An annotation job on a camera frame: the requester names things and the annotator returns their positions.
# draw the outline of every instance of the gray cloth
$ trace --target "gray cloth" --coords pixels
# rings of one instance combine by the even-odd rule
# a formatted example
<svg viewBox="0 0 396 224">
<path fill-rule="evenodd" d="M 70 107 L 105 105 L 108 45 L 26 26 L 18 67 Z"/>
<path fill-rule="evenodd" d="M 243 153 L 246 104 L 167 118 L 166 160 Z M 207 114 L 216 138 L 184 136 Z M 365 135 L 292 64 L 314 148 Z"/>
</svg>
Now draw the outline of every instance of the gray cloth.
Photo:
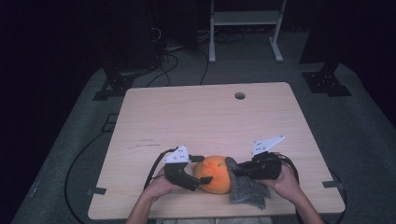
<svg viewBox="0 0 396 224">
<path fill-rule="evenodd" d="M 238 169 L 236 161 L 227 157 L 225 159 L 228 174 L 231 178 L 231 203 L 246 203 L 260 208 L 265 208 L 265 197 L 270 197 L 268 187 L 257 183 L 248 176 L 235 176 L 233 170 Z"/>
</svg>

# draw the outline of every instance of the gray carpet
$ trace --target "gray carpet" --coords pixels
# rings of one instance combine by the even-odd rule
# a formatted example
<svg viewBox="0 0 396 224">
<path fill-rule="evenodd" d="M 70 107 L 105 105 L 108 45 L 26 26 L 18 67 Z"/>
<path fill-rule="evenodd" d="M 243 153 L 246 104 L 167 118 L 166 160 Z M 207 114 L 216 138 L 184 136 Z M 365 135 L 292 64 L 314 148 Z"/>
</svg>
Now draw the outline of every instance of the gray carpet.
<svg viewBox="0 0 396 224">
<path fill-rule="evenodd" d="M 302 72 L 318 71 L 322 64 L 299 64 L 307 33 L 282 32 L 278 44 L 284 57 L 276 63 L 268 34 L 246 35 L 232 45 L 217 45 L 217 62 L 210 64 L 204 85 L 288 82 L 303 110 L 325 161 L 347 190 L 346 213 L 341 223 L 394 223 L 396 220 L 396 132 L 364 90 L 356 74 L 340 65 L 335 75 L 352 96 L 329 97 L 311 93 Z M 206 54 L 208 45 L 200 46 Z M 173 53 L 177 67 L 168 73 L 172 86 L 199 85 L 205 71 L 200 51 Z M 163 58 L 163 68 L 175 64 Z M 146 87 L 162 71 L 139 77 L 134 88 Z M 106 76 L 102 70 L 92 75 L 64 124 L 31 191 L 13 223 L 78 223 L 66 205 L 64 182 L 67 172 L 83 150 L 68 177 L 67 195 L 75 215 L 84 223 L 123 223 L 124 220 L 93 221 L 87 216 L 111 133 L 103 133 L 91 144 L 111 113 L 119 113 L 122 97 L 106 101 L 92 98 Z M 167 86 L 165 76 L 150 87 Z M 339 215 L 324 216 L 334 223 Z M 274 217 L 274 223 L 297 223 L 295 217 Z"/>
</svg>

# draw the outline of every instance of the shelf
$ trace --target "shelf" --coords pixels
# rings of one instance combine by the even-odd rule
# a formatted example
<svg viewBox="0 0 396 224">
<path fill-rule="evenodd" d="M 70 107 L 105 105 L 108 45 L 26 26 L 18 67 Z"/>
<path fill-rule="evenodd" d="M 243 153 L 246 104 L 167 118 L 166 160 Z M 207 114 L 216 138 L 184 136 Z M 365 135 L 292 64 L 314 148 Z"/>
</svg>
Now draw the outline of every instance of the shelf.
<svg viewBox="0 0 396 224">
<path fill-rule="evenodd" d="M 214 25 L 276 24 L 278 10 L 215 12 Z"/>
</svg>

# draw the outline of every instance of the hand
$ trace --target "hand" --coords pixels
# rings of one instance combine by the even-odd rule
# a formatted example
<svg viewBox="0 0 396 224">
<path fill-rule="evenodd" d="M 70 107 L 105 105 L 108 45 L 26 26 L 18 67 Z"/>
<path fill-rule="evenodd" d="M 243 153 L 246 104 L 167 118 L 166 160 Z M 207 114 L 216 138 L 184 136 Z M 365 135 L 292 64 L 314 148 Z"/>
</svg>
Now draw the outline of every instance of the hand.
<svg viewBox="0 0 396 224">
<path fill-rule="evenodd" d="M 175 189 L 183 189 L 169 182 L 165 176 L 163 168 L 158 172 L 151 183 L 143 190 L 137 199 L 131 214 L 125 223 L 127 224 L 145 224 L 149 219 L 149 210 L 152 204 L 165 194 Z"/>
<path fill-rule="evenodd" d="M 261 179 L 256 181 L 268 186 L 269 188 L 273 189 L 280 197 L 293 203 L 304 223 L 324 223 L 315 207 L 301 190 L 293 171 L 285 162 L 282 162 L 280 175 L 276 180 Z"/>
<path fill-rule="evenodd" d="M 183 189 L 180 186 L 174 185 L 171 182 L 169 182 L 164 175 L 164 170 L 163 168 L 158 172 L 156 177 L 153 177 L 153 180 L 151 183 L 146 187 L 146 189 L 143 191 L 142 194 L 148 197 L 154 198 L 154 201 L 156 201 L 158 198 L 162 197 L 163 195 L 166 195 L 172 190 L 176 189 Z"/>
<path fill-rule="evenodd" d="M 285 162 L 282 162 L 280 175 L 276 180 L 261 179 L 256 181 L 273 189 L 280 197 L 289 200 L 292 203 L 295 203 L 296 200 L 304 194 L 293 171 Z"/>
</svg>

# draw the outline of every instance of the hole in table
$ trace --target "hole in table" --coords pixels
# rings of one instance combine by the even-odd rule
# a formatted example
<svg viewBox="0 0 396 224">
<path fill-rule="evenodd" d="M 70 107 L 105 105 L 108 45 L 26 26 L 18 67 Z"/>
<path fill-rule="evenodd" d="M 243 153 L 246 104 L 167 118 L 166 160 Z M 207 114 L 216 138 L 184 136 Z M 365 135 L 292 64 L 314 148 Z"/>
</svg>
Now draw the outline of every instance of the hole in table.
<svg viewBox="0 0 396 224">
<path fill-rule="evenodd" d="M 242 93 L 242 92 L 237 92 L 235 94 L 235 98 L 238 99 L 238 100 L 243 100 L 243 99 L 245 99 L 245 97 L 246 97 L 246 95 L 244 93 Z"/>
</svg>

